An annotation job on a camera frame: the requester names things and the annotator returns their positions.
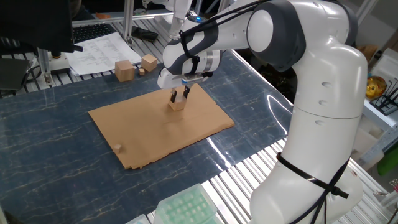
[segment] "black cable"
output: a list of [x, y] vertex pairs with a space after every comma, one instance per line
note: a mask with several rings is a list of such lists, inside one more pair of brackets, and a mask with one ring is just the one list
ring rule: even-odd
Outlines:
[[233, 9], [233, 10], [231, 10], [231, 11], [229, 11], [229, 12], [226, 12], [226, 13], [224, 13], [224, 14], [222, 14], [222, 15], [218, 15], [218, 16], [213, 16], [212, 18], [210, 18], [210, 19], [208, 19], [207, 21], [205, 21], [205, 22], [202, 22], [202, 23], [200, 23], [199, 25], [197, 25], [197, 26], [195, 26], [195, 27], [192, 27], [191, 29], [189, 29], [189, 30], [186, 30], [185, 32], [184, 32], [184, 34], [185, 35], [192, 35], [192, 34], [194, 34], [194, 33], [197, 33], [197, 32], [201, 32], [202, 30], [200, 30], [201, 28], [203, 28], [204, 26], [206, 26], [207, 24], [210, 24], [210, 23], [212, 23], [212, 22], [214, 22], [214, 21], [216, 21], [217, 19], [221, 19], [222, 17], [225, 17], [225, 16], [228, 16], [228, 15], [230, 15], [230, 14], [232, 14], [232, 13], [235, 13], [235, 12], [239, 12], [240, 10], [242, 10], [242, 9], [247, 9], [248, 7], [251, 7], [251, 6], [253, 6], [252, 7], [252, 9], [254, 9], [255, 7], [257, 7], [258, 5], [260, 5], [261, 3], [264, 3], [264, 2], [267, 2], [267, 1], [269, 1], [269, 0], [260, 0], [260, 1], [255, 1], [255, 2], [252, 2], [252, 3], [249, 3], [249, 4], [247, 4], [247, 5], [244, 5], [244, 6], [241, 6], [241, 7], [238, 7], [238, 8], [236, 8], [236, 9]]
[[324, 211], [324, 216], [325, 216], [325, 224], [326, 224], [326, 207], [328, 206], [328, 200], [325, 198], [325, 211]]
[[394, 214], [392, 214], [391, 219], [388, 221], [387, 224], [390, 224], [392, 222], [392, 220], [394, 219], [394, 217], [397, 215], [398, 213], [398, 208], [396, 209], [396, 211], [394, 212]]
[[29, 69], [29, 70], [26, 72], [27, 74], [30, 73], [30, 74], [32, 75], [32, 77], [33, 77], [33, 78], [31, 78], [31, 79], [29, 79], [29, 80], [27, 80], [27, 81], [36, 80], [37, 78], [39, 78], [39, 77], [42, 75], [42, 71], [41, 71], [41, 70], [37, 73], [37, 76], [35, 76], [35, 74], [34, 74], [34, 72], [33, 72], [33, 70], [35, 70], [36, 68], [39, 68], [39, 67], [40, 67], [40, 65], [35, 66], [35, 67]]

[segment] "wooden block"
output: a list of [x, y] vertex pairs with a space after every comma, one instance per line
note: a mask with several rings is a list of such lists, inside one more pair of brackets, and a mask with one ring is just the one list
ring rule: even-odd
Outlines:
[[169, 100], [169, 105], [174, 111], [182, 110], [187, 104], [187, 99], [183, 95], [177, 95], [174, 103]]
[[147, 54], [145, 56], [142, 57], [141, 59], [141, 67], [145, 70], [147, 70], [148, 72], [152, 71], [153, 69], [155, 69], [157, 66], [157, 59], [150, 55]]
[[139, 75], [145, 75], [145, 69], [140, 68], [139, 69]]
[[119, 82], [125, 82], [134, 79], [134, 66], [129, 60], [116, 62], [114, 65], [114, 74], [118, 78]]
[[122, 151], [122, 145], [117, 144], [113, 146], [112, 150], [114, 153], [119, 154]]

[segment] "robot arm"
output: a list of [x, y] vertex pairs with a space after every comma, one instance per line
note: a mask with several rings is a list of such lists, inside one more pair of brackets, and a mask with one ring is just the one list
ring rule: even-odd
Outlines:
[[142, 5], [147, 8], [150, 2], [165, 5], [167, 10], [174, 12], [169, 36], [171, 39], [177, 39], [192, 0], [142, 0]]
[[[331, 223], [361, 200], [361, 181], [345, 169], [366, 91], [366, 59], [349, 46], [357, 29], [353, 12], [337, 2], [240, 0], [207, 22], [188, 18], [181, 39], [166, 46], [158, 85], [185, 85], [185, 97], [192, 84], [207, 80], [218, 68], [226, 49], [249, 47], [276, 70], [291, 67], [297, 74], [289, 138], [281, 156], [313, 178], [278, 162], [252, 194], [251, 224]], [[314, 179], [333, 183], [348, 198], [332, 195]], [[326, 201], [325, 217], [320, 210], [326, 209]]]

